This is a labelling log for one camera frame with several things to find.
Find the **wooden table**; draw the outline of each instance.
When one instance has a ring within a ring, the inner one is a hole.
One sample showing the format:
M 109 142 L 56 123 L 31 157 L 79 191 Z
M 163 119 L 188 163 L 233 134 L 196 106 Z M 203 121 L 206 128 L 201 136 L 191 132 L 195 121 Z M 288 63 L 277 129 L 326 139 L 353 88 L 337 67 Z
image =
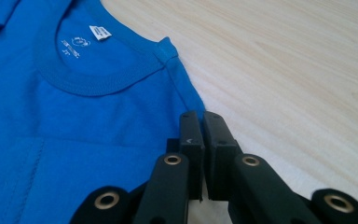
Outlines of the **wooden table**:
M 293 191 L 358 200 L 358 1 L 103 5 L 146 38 L 169 36 L 207 110 Z M 191 202 L 189 223 L 231 223 L 227 204 Z

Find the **white tag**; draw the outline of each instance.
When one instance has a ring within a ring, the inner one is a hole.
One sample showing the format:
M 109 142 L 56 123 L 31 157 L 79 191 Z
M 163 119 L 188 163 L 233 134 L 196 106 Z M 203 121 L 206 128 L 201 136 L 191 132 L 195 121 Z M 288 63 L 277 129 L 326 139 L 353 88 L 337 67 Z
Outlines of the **white tag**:
M 90 26 L 89 28 L 98 40 L 103 40 L 111 36 L 111 34 L 102 26 Z

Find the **wood grain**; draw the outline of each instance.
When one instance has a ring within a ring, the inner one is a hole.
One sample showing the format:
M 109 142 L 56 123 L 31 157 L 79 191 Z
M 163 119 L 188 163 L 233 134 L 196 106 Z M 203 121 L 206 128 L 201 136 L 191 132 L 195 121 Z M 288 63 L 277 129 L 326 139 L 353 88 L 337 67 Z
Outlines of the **wood grain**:
M 207 109 L 293 191 L 358 200 L 358 1 L 102 2 L 139 35 L 169 36 Z M 191 203 L 189 223 L 230 223 L 227 204 Z

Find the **t-shirt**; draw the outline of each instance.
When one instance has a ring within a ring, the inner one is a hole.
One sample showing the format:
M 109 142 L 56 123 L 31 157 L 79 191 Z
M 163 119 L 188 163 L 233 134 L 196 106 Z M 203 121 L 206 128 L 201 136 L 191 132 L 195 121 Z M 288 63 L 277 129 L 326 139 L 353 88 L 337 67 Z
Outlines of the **t-shirt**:
M 68 223 L 92 191 L 137 188 L 188 110 L 168 37 L 95 0 L 0 1 L 0 223 Z

